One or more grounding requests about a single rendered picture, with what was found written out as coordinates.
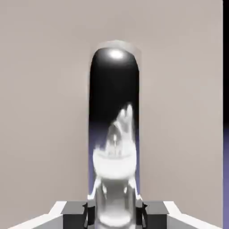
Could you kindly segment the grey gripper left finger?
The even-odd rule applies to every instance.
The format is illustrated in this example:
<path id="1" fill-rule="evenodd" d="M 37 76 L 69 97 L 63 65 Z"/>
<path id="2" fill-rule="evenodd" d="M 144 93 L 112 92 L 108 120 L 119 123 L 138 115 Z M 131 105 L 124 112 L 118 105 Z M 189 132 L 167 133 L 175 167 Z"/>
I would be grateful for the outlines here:
<path id="1" fill-rule="evenodd" d="M 57 201 L 47 214 L 8 229 L 95 229 L 95 202 Z"/>

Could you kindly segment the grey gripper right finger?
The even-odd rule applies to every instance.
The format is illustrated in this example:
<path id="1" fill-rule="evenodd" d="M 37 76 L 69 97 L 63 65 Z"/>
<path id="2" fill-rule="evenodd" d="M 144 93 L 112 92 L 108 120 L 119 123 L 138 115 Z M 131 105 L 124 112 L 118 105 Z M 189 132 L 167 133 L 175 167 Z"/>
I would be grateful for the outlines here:
<path id="1" fill-rule="evenodd" d="M 136 202 L 136 229 L 222 229 L 182 213 L 173 201 Z"/>

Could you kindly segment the shiny dark curved metal handle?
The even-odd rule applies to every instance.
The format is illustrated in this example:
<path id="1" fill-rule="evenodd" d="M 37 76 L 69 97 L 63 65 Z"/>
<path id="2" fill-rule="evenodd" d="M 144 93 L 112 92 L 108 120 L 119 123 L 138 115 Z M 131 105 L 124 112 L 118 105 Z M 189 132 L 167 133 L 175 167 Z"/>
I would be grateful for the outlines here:
<path id="1" fill-rule="evenodd" d="M 114 40 L 94 51 L 89 68 L 88 229 L 139 229 L 139 54 Z"/>

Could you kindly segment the beige cabinet door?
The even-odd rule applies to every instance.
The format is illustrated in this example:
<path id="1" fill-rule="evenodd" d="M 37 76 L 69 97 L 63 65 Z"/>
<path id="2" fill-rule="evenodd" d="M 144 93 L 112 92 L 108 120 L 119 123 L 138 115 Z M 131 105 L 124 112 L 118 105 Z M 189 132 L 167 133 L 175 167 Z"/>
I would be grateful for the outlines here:
<path id="1" fill-rule="evenodd" d="M 0 229 L 84 199 L 88 67 L 141 51 L 140 192 L 222 226 L 223 0 L 0 0 Z"/>

